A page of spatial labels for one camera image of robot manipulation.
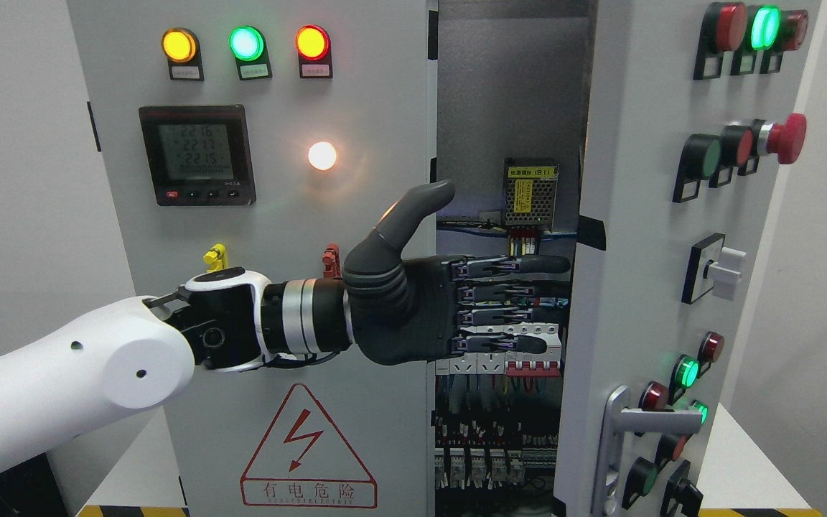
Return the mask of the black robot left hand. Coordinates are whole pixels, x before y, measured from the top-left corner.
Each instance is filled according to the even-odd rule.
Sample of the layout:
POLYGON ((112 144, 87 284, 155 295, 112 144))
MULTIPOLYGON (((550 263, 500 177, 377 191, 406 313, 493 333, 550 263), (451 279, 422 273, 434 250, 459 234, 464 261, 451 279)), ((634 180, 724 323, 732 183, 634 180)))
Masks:
POLYGON ((541 337, 518 328, 564 323, 557 307, 532 307, 539 298, 570 292, 558 274, 565 256, 426 256, 404 261, 404 246, 428 215, 451 202, 449 180, 407 191, 351 250, 342 280, 355 343, 381 365, 453 358, 464 353, 544 353, 541 337))

